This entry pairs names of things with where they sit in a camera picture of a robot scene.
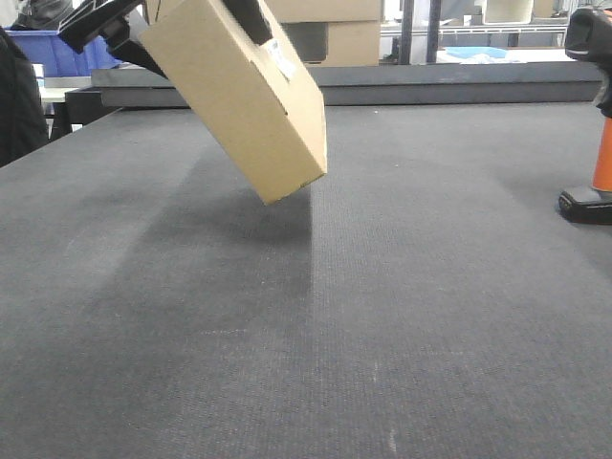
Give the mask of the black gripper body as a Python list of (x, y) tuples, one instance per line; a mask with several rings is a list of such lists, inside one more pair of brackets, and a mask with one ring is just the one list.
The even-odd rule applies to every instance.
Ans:
[(60, 22), (58, 36), (79, 54), (99, 36), (110, 50), (117, 49), (130, 37), (128, 14), (141, 4), (137, 0), (83, 1)]

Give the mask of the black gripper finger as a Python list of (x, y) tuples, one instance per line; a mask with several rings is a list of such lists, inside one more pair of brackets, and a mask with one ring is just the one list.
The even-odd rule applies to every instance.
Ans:
[(135, 64), (160, 77), (165, 77), (164, 71), (139, 40), (139, 33), (147, 28), (148, 24), (137, 10), (117, 18), (106, 30), (107, 51), (121, 61)]
[(257, 0), (224, 0), (224, 4), (253, 43), (263, 45), (273, 38)]

